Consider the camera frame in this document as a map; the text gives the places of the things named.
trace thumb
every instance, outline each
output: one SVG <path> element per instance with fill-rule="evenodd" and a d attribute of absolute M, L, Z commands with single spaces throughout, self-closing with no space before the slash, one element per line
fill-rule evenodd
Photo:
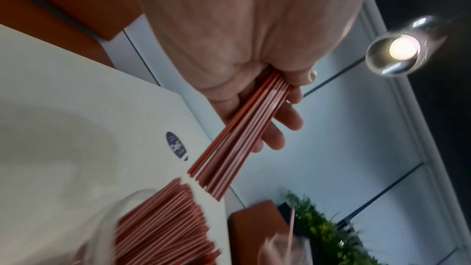
<path fill-rule="evenodd" d="M 283 72 L 285 75 L 286 81 L 293 86 L 306 86 L 315 81 L 317 77 L 317 72 L 313 71 L 311 68 L 300 70 L 300 71 L 291 71 Z"/>

